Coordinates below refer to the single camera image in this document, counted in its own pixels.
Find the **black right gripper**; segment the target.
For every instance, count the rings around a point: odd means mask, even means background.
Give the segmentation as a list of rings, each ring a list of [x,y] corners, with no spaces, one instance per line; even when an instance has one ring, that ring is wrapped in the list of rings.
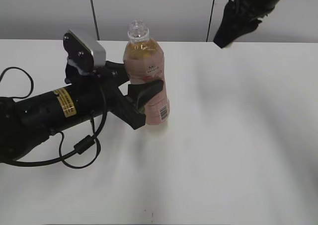
[[[249,21],[243,18],[264,17],[275,8],[278,1],[280,0],[229,0],[213,42],[224,48],[237,38],[255,31],[262,20]]]

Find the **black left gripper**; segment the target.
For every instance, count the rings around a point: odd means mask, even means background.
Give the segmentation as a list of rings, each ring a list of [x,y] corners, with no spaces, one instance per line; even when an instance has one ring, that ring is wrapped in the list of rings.
[[[163,80],[129,84],[123,95],[119,86],[129,81],[125,65],[106,61],[105,66],[93,75],[75,74],[66,87],[25,99],[23,132],[49,136],[96,116],[102,116],[104,123],[108,112],[134,130],[144,126],[146,117],[139,110],[163,90]]]

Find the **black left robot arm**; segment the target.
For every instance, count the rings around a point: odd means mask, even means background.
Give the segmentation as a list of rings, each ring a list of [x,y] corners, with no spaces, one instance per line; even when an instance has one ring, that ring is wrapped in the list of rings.
[[[129,84],[127,95],[120,86],[129,81],[123,64],[107,61],[103,67],[81,75],[71,63],[66,65],[66,86],[46,93],[25,97],[0,99],[0,160],[18,167],[40,167],[66,162],[75,154],[82,154],[91,146],[101,150],[98,139],[107,118],[113,113],[133,129],[145,125],[141,109],[162,92],[161,79]],[[85,136],[71,152],[57,158],[37,162],[22,162],[21,158],[55,134],[100,116],[92,134]]]

